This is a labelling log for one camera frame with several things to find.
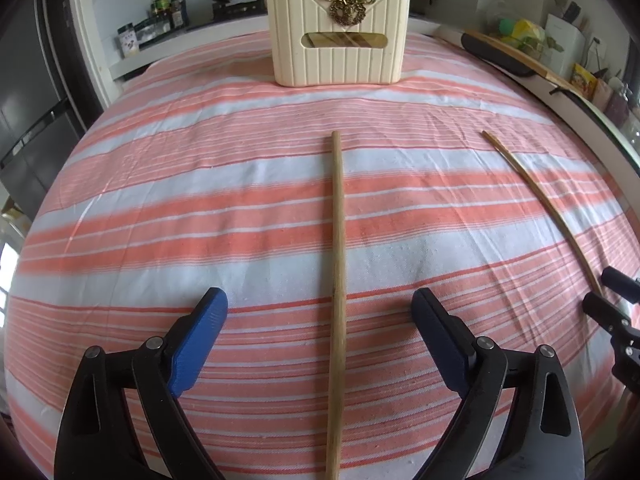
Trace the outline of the wooden cutting board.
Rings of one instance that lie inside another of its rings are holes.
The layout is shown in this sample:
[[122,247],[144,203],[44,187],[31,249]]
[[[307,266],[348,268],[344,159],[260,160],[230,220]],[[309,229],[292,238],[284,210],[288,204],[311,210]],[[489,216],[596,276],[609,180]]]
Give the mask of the wooden cutting board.
[[533,74],[541,76],[557,87],[575,92],[575,89],[548,67],[531,58],[526,53],[515,49],[495,38],[480,32],[464,32],[460,42],[462,48],[482,60],[506,70],[509,74],[519,77],[531,77]]

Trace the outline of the black gas stove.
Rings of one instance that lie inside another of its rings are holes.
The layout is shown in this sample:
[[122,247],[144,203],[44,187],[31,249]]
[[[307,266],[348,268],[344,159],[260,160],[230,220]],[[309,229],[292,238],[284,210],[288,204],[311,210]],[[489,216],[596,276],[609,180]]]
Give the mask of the black gas stove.
[[267,13],[265,0],[232,0],[228,2],[214,1],[212,5],[214,23],[254,18]]

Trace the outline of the pink striped tablecloth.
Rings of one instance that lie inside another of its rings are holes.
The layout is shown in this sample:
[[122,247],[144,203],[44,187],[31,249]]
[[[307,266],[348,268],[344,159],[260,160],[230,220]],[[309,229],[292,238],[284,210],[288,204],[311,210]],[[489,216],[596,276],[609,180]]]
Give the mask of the pink striped tablecloth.
[[283,88],[267,34],[152,65],[80,140],[39,208],[6,319],[17,439],[52,474],[85,348],[140,346],[207,289],[229,314],[181,405],[230,478],[314,478],[326,444],[331,134],[342,136],[347,261],[341,473],[412,477],[458,397],[410,318],[421,287],[506,349],[555,348],[593,434],[622,385],[589,284],[535,178],[595,271],[639,270],[639,222],[541,102],[421,35],[392,86]]

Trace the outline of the sauce bottles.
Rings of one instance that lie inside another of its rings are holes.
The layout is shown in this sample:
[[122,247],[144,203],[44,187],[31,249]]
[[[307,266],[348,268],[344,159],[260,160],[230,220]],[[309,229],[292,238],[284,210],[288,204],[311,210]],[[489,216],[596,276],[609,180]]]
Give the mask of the sauce bottles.
[[151,0],[150,17],[161,32],[171,32],[190,25],[186,0]]

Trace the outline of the wooden chopstick of gripper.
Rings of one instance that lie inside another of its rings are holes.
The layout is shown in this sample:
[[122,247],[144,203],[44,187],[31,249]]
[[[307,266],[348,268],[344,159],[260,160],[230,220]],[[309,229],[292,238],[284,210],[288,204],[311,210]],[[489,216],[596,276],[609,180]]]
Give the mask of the wooden chopstick of gripper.
[[346,222],[342,137],[332,132],[332,252],[333,307],[331,314],[326,478],[340,478],[346,376]]
[[584,272],[585,277],[589,283],[589,286],[593,292],[597,294],[602,294],[602,289],[600,286],[600,282],[596,277],[596,274],[593,273],[591,269],[590,263],[582,251],[582,248],[578,244],[578,241],[574,237],[574,234],[570,230],[570,227],[566,224],[565,220],[559,213],[559,211],[555,208],[554,203],[549,200],[549,197],[546,195],[544,190],[538,185],[538,183],[530,176],[525,167],[518,161],[518,159],[502,144],[502,142],[494,136],[489,131],[482,131],[483,138],[506,160],[506,162],[516,171],[516,173],[521,177],[521,179],[527,184],[532,193],[536,196],[536,199],[539,203],[544,207],[544,210],[547,211],[547,214],[564,236],[567,241],[568,246],[572,250],[576,260],[578,261],[580,267],[582,268],[582,272]]

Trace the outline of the white knife block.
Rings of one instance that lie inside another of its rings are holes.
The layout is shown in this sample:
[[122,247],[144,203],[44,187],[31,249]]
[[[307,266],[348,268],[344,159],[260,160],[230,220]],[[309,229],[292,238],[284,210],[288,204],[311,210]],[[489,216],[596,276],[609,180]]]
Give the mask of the white knife block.
[[586,43],[584,34],[573,24],[553,14],[548,15],[544,32],[546,38],[552,39],[560,50],[545,47],[541,63],[558,76],[570,80],[574,65],[582,60]]

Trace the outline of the plastic bag of produce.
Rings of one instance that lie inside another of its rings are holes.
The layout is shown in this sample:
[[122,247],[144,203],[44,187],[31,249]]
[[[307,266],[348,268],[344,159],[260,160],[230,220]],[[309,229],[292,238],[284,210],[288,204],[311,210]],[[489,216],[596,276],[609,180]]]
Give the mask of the plastic bag of produce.
[[526,20],[504,0],[485,9],[488,34],[540,61],[545,54],[562,53],[564,48],[537,23]]

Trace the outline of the yellow seasoning box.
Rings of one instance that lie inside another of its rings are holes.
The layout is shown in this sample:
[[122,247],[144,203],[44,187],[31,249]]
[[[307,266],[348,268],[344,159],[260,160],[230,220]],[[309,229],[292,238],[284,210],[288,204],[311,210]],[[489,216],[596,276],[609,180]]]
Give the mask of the yellow seasoning box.
[[587,101],[592,100],[597,81],[597,78],[585,67],[578,63],[573,65],[570,84]]

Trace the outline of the grey refrigerator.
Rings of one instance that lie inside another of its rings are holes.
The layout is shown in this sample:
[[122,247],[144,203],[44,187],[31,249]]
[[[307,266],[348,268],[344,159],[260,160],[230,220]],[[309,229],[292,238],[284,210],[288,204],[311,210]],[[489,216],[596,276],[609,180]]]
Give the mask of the grey refrigerator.
[[70,0],[24,0],[1,36],[1,184],[29,219],[101,113]]

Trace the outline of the white spice jar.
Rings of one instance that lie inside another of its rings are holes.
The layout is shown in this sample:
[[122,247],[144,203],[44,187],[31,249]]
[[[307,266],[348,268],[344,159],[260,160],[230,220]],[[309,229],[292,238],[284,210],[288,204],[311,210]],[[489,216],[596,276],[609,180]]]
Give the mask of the white spice jar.
[[137,54],[139,49],[139,41],[134,30],[134,24],[128,23],[117,29],[118,42],[120,45],[120,52],[124,58],[129,58],[131,55]]

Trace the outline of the spice jar rack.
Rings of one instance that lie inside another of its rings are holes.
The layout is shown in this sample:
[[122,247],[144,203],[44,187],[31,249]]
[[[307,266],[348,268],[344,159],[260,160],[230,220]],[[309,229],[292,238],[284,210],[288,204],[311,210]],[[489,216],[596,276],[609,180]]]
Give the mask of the spice jar rack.
[[186,26],[171,28],[168,20],[154,20],[154,18],[146,18],[134,25],[140,51],[183,34],[187,30]]

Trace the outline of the cream utensil holder box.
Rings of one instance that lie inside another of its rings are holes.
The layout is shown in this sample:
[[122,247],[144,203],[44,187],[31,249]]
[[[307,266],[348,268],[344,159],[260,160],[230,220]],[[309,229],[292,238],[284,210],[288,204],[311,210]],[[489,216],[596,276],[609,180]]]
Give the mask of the cream utensil holder box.
[[266,0],[274,78],[285,87],[394,84],[410,0]]

